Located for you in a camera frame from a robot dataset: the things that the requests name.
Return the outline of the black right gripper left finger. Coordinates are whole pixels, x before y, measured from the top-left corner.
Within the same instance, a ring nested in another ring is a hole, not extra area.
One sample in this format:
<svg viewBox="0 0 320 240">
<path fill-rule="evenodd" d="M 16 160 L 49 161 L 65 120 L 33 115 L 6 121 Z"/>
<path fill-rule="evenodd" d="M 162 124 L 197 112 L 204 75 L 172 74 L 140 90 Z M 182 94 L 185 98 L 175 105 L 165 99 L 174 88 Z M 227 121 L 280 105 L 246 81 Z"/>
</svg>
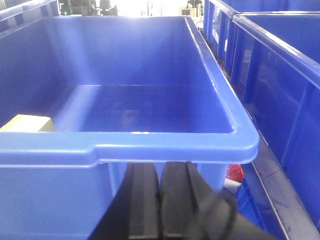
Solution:
<svg viewBox="0 0 320 240">
<path fill-rule="evenodd" d="M 153 163 L 129 163 L 91 240 L 158 240 L 159 180 Z"/>
</svg>

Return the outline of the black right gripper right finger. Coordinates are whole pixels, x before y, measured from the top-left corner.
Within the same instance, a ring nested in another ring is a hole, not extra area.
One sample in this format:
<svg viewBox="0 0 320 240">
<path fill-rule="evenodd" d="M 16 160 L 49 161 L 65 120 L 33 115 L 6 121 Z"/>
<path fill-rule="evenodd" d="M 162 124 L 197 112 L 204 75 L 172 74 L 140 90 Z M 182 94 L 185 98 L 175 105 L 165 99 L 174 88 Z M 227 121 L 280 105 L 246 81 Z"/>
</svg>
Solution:
<svg viewBox="0 0 320 240">
<path fill-rule="evenodd" d="M 238 212 L 235 198 L 216 192 L 190 162 L 167 162 L 160 187 L 164 240 L 271 240 Z"/>
</svg>

